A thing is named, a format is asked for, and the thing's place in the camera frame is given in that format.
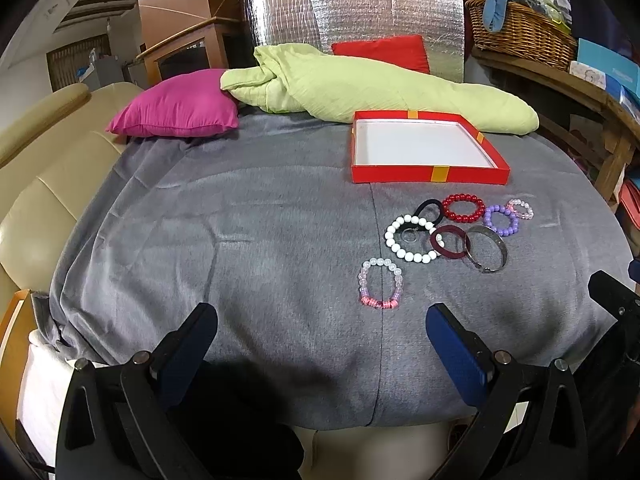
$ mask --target pink pillow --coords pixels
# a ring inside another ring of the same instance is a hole
[[[209,137],[238,127],[238,107],[220,89],[224,68],[181,74],[142,92],[107,131],[132,137]]]

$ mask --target lime green fabric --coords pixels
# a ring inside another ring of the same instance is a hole
[[[266,112],[306,110],[324,121],[351,123],[358,110],[421,110],[462,115],[482,132],[524,135],[538,127],[533,108],[490,86],[329,56],[301,43],[258,46],[254,56],[259,66],[228,70],[220,86]]]

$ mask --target screw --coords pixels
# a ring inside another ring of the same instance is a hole
[[[556,368],[561,372],[565,372],[569,369],[569,365],[566,363],[564,359],[556,359],[554,361],[554,364],[556,365]]]
[[[85,359],[84,357],[79,358],[74,364],[74,368],[78,371],[82,370],[89,364],[89,359]]]
[[[136,352],[135,354],[133,354],[133,358],[132,358],[133,364],[143,365],[144,363],[149,361],[150,357],[151,357],[151,354],[146,350],[141,350],[140,352]]]
[[[502,365],[508,365],[511,362],[511,354],[509,354],[509,352],[505,352],[504,350],[498,350],[494,354],[494,357],[495,360]]]

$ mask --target cream leather chair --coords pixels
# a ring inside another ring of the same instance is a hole
[[[124,149],[104,129],[140,92],[73,84],[0,132],[0,316],[16,290],[49,291],[71,229]]]

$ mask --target reflective foil sheet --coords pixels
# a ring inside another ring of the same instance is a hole
[[[431,73],[463,79],[462,0],[244,0],[254,45],[332,43],[420,34]]]

